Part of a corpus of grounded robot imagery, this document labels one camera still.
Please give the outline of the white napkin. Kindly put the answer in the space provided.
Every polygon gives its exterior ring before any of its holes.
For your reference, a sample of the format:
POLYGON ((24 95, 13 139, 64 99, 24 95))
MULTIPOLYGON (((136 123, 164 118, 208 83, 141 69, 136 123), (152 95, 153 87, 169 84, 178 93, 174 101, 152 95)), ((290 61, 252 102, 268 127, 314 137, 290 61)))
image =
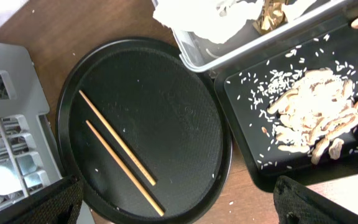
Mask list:
MULTIPOLYGON (((282 9, 291 22, 311 7, 315 0, 288 2, 282 9)), ((215 44, 224 44, 262 12, 264 0, 165 0, 159 1, 153 18, 172 30, 192 32, 215 44)))

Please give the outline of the gold foil wrapper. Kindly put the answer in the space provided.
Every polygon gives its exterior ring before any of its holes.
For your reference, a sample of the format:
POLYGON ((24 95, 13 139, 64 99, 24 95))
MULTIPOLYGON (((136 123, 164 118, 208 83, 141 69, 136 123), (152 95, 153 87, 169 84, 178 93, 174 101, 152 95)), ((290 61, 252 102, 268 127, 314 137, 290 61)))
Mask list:
POLYGON ((288 0, 264 0, 262 12, 253 23, 256 31, 260 35, 264 35, 284 24, 287 18, 282 7, 287 4, 288 0))

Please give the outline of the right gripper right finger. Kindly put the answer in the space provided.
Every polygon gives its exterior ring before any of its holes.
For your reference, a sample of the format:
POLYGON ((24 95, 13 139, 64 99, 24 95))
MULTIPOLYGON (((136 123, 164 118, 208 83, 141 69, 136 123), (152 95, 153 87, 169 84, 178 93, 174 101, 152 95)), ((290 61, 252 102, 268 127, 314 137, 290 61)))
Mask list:
POLYGON ((358 224, 358 177, 309 187, 281 176, 273 190, 280 223, 358 224))

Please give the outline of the food scraps pile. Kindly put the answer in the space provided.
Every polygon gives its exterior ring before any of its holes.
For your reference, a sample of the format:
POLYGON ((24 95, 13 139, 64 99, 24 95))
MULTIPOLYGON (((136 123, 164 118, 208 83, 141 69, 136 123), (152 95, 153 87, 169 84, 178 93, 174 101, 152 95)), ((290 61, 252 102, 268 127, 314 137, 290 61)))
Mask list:
POLYGON ((319 164, 324 154, 339 159, 342 135, 358 126, 353 86, 352 80, 341 80, 330 68, 306 71, 267 108, 269 114, 280 115, 281 125, 275 129, 279 150, 310 152, 313 165, 319 164))

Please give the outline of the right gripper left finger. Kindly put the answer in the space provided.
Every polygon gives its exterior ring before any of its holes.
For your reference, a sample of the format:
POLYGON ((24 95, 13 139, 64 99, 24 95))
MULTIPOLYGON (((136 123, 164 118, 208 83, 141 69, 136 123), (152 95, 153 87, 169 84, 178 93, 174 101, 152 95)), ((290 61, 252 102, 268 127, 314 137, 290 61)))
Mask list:
POLYGON ((83 201, 83 182, 74 175, 0 211, 0 223, 75 224, 83 201))

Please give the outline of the wooden chopstick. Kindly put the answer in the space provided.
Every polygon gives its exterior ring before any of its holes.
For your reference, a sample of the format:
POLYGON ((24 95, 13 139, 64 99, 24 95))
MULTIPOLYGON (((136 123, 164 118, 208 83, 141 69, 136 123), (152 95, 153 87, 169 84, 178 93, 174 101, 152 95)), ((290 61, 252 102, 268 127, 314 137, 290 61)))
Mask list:
POLYGON ((114 130, 114 128, 109 124, 107 119, 99 112, 99 110, 95 107, 95 105, 91 102, 91 100, 85 95, 85 93, 82 90, 78 91, 79 94, 83 97, 83 99, 86 101, 88 106, 93 110, 93 112, 96 114, 96 116, 99 118, 99 120, 103 123, 103 125, 106 127, 106 129, 109 131, 109 133, 113 136, 113 138, 117 141, 117 143, 123 148, 125 153, 130 157, 132 162, 137 166, 137 168, 141 171, 141 173, 144 175, 144 177, 150 182, 152 186, 156 184, 155 179, 150 175, 150 173, 147 171, 147 169, 142 165, 140 160, 135 156, 135 154, 129 149, 127 144, 122 140, 120 135, 114 130))
POLYGON ((120 159, 120 157, 114 152, 111 146, 104 140, 102 135, 96 130, 96 128, 86 120, 86 124, 92 130, 93 134, 98 138, 100 143, 104 146, 104 148, 108 151, 108 153, 112 156, 112 158, 117 162, 119 167, 124 171, 124 173, 128 176, 131 182, 136 186, 136 188, 140 191, 140 193, 145 197, 148 203, 154 208, 154 210, 162 217, 165 212, 158 205, 158 203, 152 198, 152 196, 148 193, 148 191, 143 187, 143 185, 137 180, 134 174, 129 170, 129 168, 125 165, 125 163, 120 159))

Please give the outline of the light blue plastic cup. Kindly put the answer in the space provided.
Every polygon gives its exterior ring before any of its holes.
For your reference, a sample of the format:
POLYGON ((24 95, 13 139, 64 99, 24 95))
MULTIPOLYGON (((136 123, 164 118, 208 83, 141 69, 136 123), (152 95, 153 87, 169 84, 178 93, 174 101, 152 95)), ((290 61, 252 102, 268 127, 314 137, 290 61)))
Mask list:
MULTIPOLYGON (((31 156, 17 159, 19 168, 28 188, 38 186, 42 183, 39 175, 35 173, 37 166, 31 156)), ((0 195, 9 195, 22 190, 21 183, 11 161, 0 164, 0 195)))

